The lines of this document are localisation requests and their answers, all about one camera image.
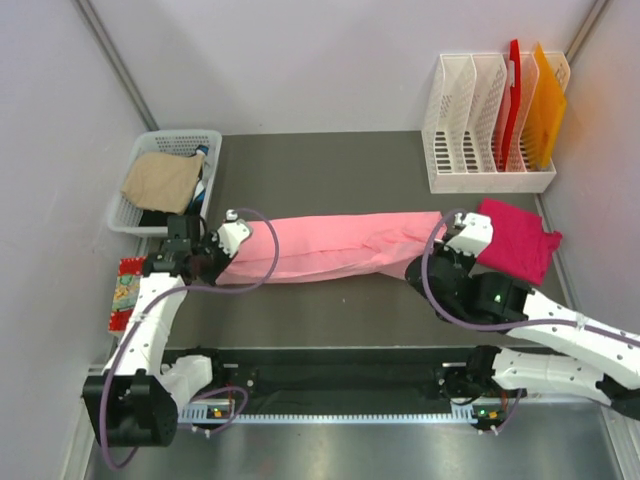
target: pink pants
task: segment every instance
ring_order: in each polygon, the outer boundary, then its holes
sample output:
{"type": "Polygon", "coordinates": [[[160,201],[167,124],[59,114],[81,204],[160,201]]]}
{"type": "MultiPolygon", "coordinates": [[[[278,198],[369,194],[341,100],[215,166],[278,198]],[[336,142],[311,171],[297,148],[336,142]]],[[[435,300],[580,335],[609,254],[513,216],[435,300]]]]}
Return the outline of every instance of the pink pants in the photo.
{"type": "MultiPolygon", "coordinates": [[[[269,282],[317,282],[374,272],[404,278],[440,218],[439,212],[416,212],[274,220],[280,260],[269,282]]],[[[218,278],[219,285],[253,283],[269,269],[271,233],[262,222],[250,225],[253,235],[218,278]]]]}

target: yellow folder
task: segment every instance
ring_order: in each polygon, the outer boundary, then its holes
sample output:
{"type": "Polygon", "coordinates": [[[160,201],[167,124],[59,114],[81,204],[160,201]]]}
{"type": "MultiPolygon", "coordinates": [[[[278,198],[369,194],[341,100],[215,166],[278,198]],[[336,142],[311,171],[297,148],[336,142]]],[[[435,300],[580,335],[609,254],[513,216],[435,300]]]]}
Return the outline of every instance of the yellow folder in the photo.
{"type": "Polygon", "coordinates": [[[539,43],[533,55],[540,77],[522,137],[532,167],[542,169],[551,161],[551,152],[562,125],[567,99],[539,43]]]}

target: gray table surface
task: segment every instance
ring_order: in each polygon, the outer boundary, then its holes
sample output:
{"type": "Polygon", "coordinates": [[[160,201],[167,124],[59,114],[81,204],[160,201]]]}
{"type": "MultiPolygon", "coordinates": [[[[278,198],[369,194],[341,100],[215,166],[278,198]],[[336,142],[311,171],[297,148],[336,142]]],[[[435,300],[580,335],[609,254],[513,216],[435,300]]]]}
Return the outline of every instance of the gray table surface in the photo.
{"type": "MultiPolygon", "coordinates": [[[[462,425],[235,425],[180,432],[111,472],[94,448],[86,480],[621,480],[599,407],[523,405],[498,437],[462,425]]],[[[128,449],[114,449],[119,460],[128,449]]]]}
{"type": "MultiPolygon", "coordinates": [[[[418,133],[225,137],[209,221],[229,207],[270,217],[474,209],[483,195],[430,195],[418,133]]],[[[500,195],[535,211],[532,195],[500,195]]],[[[562,300],[556,272],[542,290],[562,300]]],[[[173,347],[438,347],[515,343],[436,319],[382,275],[267,285],[239,296],[190,294],[173,347]]],[[[207,441],[180,432],[141,449],[122,473],[94,448],[87,479],[619,479],[599,407],[522,405],[497,438],[468,426],[237,425],[207,441]]],[[[123,452],[114,452],[121,458],[123,452]]]]}
{"type": "MultiPolygon", "coordinates": [[[[209,223],[231,207],[270,218],[474,210],[483,194],[429,193],[419,132],[224,137],[209,223]]],[[[533,195],[491,195],[536,211],[533,195]]],[[[563,294],[552,268],[541,290],[563,294]]],[[[170,347],[453,346],[518,344],[438,320],[404,282],[375,274],[267,285],[241,296],[189,294],[170,347]]]]}

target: beige cloth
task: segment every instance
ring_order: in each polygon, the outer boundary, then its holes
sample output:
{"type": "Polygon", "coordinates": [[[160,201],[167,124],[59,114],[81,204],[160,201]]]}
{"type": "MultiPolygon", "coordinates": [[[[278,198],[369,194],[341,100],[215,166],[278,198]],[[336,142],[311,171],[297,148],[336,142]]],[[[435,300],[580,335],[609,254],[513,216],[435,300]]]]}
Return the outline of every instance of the beige cloth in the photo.
{"type": "Polygon", "coordinates": [[[131,166],[120,191],[138,208],[184,213],[198,183],[203,159],[203,154],[180,157],[145,153],[131,166]]]}

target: white wall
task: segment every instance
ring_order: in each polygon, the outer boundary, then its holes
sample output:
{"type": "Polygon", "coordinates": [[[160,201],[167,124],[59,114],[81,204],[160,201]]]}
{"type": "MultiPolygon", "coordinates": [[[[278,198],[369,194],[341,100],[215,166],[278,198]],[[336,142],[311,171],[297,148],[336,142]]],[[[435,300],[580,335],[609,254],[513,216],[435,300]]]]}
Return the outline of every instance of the white wall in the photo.
{"type": "Polygon", "coordinates": [[[640,333],[640,2],[616,0],[576,60],[543,197],[591,316],[640,333]]]}
{"type": "Polygon", "coordinates": [[[437,55],[564,50],[592,0],[93,0],[163,128],[418,130],[437,55]]]}
{"type": "Polygon", "coordinates": [[[143,127],[69,0],[0,15],[0,477],[53,478],[118,258],[105,207],[143,127]]]}

